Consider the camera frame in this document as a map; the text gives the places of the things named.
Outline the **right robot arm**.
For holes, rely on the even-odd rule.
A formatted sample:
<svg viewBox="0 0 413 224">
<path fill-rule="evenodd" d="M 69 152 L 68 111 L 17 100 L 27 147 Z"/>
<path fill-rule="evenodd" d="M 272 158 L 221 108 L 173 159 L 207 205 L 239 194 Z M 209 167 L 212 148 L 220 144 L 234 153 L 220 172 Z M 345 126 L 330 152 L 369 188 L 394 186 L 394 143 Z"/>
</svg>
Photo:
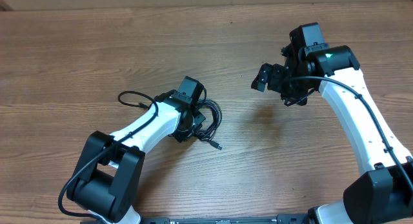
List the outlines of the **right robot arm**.
<svg viewBox="0 0 413 224">
<path fill-rule="evenodd" d="M 251 87 L 277 92 L 286 106 L 306 105 L 319 92 L 339 119 L 354 151 L 359 178 L 334 203 L 279 223 L 387 223 L 412 216 L 412 154 L 376 106 L 359 61 L 346 45 L 330 47 L 317 23 L 301 25 L 282 49 L 283 65 L 265 63 Z"/>
</svg>

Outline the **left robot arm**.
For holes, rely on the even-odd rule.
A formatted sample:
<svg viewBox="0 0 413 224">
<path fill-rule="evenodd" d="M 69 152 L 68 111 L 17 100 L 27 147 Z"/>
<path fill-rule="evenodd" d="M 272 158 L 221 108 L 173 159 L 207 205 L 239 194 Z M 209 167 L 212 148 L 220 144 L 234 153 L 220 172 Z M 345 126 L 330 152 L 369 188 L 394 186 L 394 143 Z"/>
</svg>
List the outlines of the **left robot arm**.
<svg viewBox="0 0 413 224">
<path fill-rule="evenodd" d="M 145 156 L 164 137 L 183 142 L 195 135 L 205 120 L 197 107 L 205 92 L 198 80 L 185 77 L 177 90 L 152 98 L 129 126 L 92 133 L 61 195 L 85 209 L 89 223 L 139 223 L 133 202 Z"/>
</svg>

